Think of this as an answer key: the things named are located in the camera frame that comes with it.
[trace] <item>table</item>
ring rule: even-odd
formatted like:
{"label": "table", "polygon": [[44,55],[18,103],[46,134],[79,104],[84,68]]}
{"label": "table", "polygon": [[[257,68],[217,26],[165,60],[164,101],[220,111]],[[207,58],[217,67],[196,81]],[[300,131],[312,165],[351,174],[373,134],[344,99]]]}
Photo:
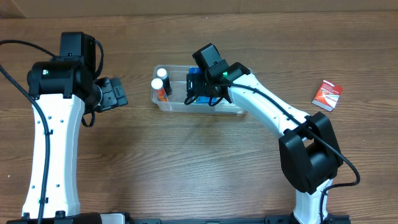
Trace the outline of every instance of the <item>table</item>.
{"label": "table", "polygon": [[[156,65],[193,65],[191,54],[212,42],[287,103],[331,119],[362,181],[332,190],[328,211],[350,214],[354,223],[387,223],[398,218],[397,21],[398,12],[3,19],[0,39],[57,54],[61,32],[83,31],[103,44],[103,75],[121,78],[129,104],[80,129],[81,212],[183,219],[293,210],[295,192],[280,169],[277,140],[251,115],[165,113],[150,100]],[[21,45],[0,52],[0,63],[26,89],[31,66],[49,60]],[[323,79],[344,88],[331,113],[310,103]],[[20,217],[27,195],[34,119],[31,105],[3,76],[0,96],[4,223]],[[342,166],[335,182],[352,180]]]}

